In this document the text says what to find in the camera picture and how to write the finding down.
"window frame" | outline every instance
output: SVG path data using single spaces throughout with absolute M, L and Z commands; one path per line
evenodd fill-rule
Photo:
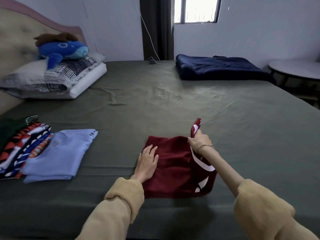
M 186 2 L 187 2 L 187 0 L 181 0 L 180 22 L 174 23 L 174 24 L 178 25 L 178 24 L 214 24 L 214 23 L 218 23 L 221 1 L 222 0 L 217 1 L 217 8 L 216 8 L 215 18 L 214 18 L 213 22 L 207 21 L 207 22 L 186 23 Z

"stuffed animal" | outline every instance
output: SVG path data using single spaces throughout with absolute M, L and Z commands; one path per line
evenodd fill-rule
M 68 40 L 78 41 L 77 36 L 68 32 L 62 32 L 60 34 L 43 33 L 33 39 L 37 40 L 35 42 L 36 47 L 39 47 L 43 44 L 50 43 L 50 42 L 67 42 Z
M 50 42 L 38 47 L 42 58 L 48 58 L 47 69 L 55 68 L 62 60 L 81 59 L 88 54 L 88 47 L 79 41 Z

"maroon folded shirt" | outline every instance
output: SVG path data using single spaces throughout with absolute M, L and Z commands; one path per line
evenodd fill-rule
M 200 128 L 197 119 L 191 128 L 191 137 Z M 142 184 L 145 198 L 190 198 L 209 193 L 217 171 L 188 143 L 188 138 L 149 136 L 144 148 L 158 146 L 159 161 L 154 175 Z

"bracelet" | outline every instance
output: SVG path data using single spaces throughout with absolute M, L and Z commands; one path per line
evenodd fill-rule
M 212 143 L 211 143 L 211 145 L 204 144 L 204 145 L 199 146 L 199 148 L 197 149 L 196 152 L 199 153 L 199 149 L 202 148 L 202 147 L 204 147 L 204 146 L 209 146 L 209 147 L 214 148 L 214 145 L 213 145 Z

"person's left hand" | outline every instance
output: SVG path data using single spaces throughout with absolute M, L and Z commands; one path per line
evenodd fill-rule
M 155 156 L 157 146 L 152 149 L 153 145 L 147 146 L 142 153 L 139 154 L 137 167 L 130 179 L 138 180 L 143 183 L 152 178 L 159 159 L 159 155 Z

